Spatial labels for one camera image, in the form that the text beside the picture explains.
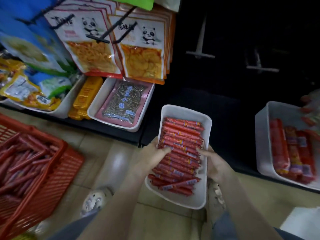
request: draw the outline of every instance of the person's right hand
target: person's right hand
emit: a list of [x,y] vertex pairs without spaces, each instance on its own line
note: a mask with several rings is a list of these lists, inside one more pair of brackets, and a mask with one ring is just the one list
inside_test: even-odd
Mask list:
[[211,145],[208,150],[197,149],[201,155],[208,157],[207,164],[207,176],[212,178],[218,184],[232,177],[234,170],[230,165],[222,159],[217,153],[214,152]]

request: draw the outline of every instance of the person's right arm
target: person's right arm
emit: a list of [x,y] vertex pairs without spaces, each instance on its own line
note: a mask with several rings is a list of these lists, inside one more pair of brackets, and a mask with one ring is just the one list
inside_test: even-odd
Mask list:
[[234,222],[239,240],[283,240],[270,226],[262,214],[254,207],[234,170],[211,146],[208,151],[199,150],[208,157],[207,176],[220,186],[226,208]]

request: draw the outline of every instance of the blue jeans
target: blue jeans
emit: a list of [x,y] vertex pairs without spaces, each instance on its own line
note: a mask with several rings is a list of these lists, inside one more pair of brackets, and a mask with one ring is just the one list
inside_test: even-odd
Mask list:
[[[97,213],[81,218],[77,221],[71,222],[62,230],[48,238],[47,240],[76,240],[86,226],[95,218]],[[276,231],[284,240],[303,240],[295,235],[292,235],[283,230],[276,228]],[[211,239],[214,240],[236,240],[236,229],[234,223],[231,221],[228,212],[225,212],[214,224],[212,228]]]

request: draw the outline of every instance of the shopping basket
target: shopping basket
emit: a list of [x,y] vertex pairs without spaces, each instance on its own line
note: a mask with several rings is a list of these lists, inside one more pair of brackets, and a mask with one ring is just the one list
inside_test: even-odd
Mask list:
[[48,218],[82,166],[84,158],[68,143],[0,114],[0,143],[15,133],[28,133],[59,149],[34,187],[20,203],[0,196],[0,239],[9,240]]

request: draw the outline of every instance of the panda illustration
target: panda illustration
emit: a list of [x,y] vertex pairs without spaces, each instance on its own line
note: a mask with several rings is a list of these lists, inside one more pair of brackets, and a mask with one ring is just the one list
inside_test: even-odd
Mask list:
[[94,18],[83,17],[82,24],[85,31],[87,31],[90,35],[99,36],[98,25]]
[[143,27],[142,34],[142,39],[145,44],[156,45],[155,41],[157,41],[157,34],[155,28]]

